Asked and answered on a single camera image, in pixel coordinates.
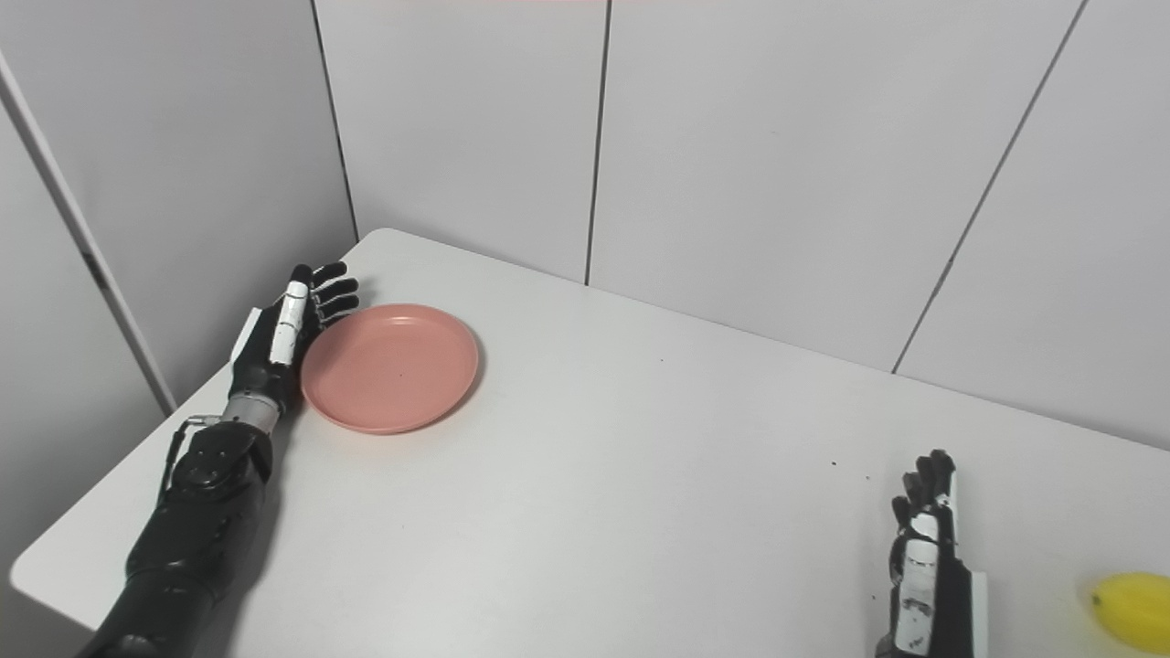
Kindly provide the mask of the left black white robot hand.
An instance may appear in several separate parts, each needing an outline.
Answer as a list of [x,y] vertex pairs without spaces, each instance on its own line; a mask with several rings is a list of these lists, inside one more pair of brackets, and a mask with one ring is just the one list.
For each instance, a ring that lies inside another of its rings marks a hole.
[[230,358],[229,398],[259,396],[281,413],[292,407],[301,396],[308,349],[326,328],[356,311],[358,288],[345,262],[295,266],[277,299],[252,313],[246,323],[242,343]]

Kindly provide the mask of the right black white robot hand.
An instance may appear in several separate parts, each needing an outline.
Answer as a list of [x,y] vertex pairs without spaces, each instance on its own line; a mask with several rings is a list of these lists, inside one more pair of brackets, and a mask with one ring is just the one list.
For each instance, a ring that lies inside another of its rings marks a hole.
[[958,555],[957,469],[932,450],[902,477],[892,508],[899,532],[888,558],[889,629],[878,657],[986,657],[989,584]]

